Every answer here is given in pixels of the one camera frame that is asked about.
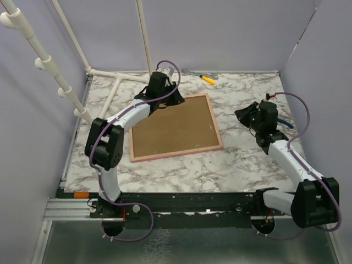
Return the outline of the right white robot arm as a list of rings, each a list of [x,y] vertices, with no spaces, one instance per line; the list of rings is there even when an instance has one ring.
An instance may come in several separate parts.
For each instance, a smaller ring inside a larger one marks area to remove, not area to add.
[[[237,120],[255,132],[256,143],[270,156],[294,184],[294,194],[276,188],[256,191],[252,207],[258,215],[271,209],[292,217],[299,228],[318,227],[342,221],[339,208],[339,184],[313,169],[290,145],[288,137],[278,130],[278,110],[269,101],[253,102],[235,112]]]

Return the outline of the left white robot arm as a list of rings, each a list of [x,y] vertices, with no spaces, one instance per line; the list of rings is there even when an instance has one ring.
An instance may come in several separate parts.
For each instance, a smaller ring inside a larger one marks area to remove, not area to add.
[[[158,109],[177,106],[185,100],[178,84],[160,71],[154,71],[148,85],[119,113],[108,119],[96,118],[91,124],[85,155],[92,168],[98,171],[99,196],[104,199],[102,210],[110,217],[121,212],[117,198],[121,189],[117,179],[117,165],[122,159],[124,135],[139,121]]]

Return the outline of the pink picture frame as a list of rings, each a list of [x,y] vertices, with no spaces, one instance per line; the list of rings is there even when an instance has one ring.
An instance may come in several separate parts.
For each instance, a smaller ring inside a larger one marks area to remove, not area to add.
[[[143,162],[223,149],[207,93],[158,109],[129,131],[130,161]]]

